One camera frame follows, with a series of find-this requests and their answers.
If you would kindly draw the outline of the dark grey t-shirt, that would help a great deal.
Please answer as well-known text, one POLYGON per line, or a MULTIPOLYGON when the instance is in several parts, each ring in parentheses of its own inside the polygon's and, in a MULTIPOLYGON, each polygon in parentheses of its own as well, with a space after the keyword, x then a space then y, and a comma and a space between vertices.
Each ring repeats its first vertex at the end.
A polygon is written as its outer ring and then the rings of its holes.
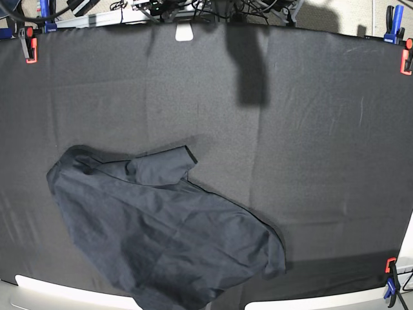
POLYGON ((46 176, 73 244, 143 309, 202 309, 286 270, 277 232, 191 183, 196 163, 186 146, 124 161, 72 147, 46 176))

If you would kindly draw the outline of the black table cloth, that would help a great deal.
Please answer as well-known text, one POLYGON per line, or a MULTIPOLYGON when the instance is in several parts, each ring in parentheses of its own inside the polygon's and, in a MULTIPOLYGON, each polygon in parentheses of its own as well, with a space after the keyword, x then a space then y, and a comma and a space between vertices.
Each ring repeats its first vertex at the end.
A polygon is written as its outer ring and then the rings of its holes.
POLYGON ((134 297, 73 244, 46 176, 72 147, 124 161, 186 146, 188 180, 281 238, 286 270, 214 309, 384 286, 412 214, 402 49, 265 25, 121 25, 1 42, 1 279, 134 297))

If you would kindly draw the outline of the orange clamp far left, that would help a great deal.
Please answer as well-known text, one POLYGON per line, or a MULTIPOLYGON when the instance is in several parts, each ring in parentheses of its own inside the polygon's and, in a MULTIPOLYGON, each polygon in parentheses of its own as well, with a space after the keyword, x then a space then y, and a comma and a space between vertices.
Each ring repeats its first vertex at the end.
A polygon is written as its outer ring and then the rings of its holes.
POLYGON ((27 64, 37 63, 37 38, 31 26, 24 26, 18 30, 23 55, 27 64))

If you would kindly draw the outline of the orange clamp far right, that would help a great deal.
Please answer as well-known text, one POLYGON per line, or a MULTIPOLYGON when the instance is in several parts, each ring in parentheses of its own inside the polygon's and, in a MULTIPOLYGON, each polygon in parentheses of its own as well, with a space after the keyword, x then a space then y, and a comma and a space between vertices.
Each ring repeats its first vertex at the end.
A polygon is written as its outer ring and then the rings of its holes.
POLYGON ((412 75, 412 38, 408 38, 402 51, 400 72, 404 75, 412 75))

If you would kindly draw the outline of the blue clamp top right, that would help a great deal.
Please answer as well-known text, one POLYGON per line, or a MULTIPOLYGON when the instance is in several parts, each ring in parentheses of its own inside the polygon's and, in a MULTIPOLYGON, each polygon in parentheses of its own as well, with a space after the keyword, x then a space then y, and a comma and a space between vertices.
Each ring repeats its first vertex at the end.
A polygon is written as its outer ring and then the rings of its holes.
POLYGON ((401 27, 404 6, 387 6, 386 11, 386 27, 387 30, 383 36, 384 42, 399 45, 404 36, 405 29, 401 27))

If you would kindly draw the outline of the orange blue clamp near right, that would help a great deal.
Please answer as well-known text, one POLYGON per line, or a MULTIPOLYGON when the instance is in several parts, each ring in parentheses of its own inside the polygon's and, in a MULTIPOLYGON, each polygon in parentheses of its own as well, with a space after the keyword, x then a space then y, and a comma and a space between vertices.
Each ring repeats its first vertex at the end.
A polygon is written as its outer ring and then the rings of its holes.
POLYGON ((387 278, 387 290, 383 297, 384 300, 390 299, 390 303, 388 304, 388 308, 392 308, 396 304, 396 300, 401 302, 404 310, 408 310, 408 306, 404 301, 402 294, 401 294, 401 286, 398 279, 398 272, 396 268, 396 257, 391 257, 387 260, 387 264, 385 267, 385 273, 388 274, 387 278))

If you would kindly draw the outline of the aluminium frame rail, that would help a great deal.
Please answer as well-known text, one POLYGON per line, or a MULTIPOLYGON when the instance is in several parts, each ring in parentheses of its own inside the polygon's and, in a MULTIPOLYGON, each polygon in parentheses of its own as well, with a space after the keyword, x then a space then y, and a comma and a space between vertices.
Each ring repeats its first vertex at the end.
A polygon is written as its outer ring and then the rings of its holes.
POLYGON ((84 15, 57 21, 58 29, 64 28, 90 28, 99 26, 110 26, 128 23, 146 23, 147 21, 159 21, 159 17, 149 18, 142 11, 132 9, 113 10, 98 14, 84 15))

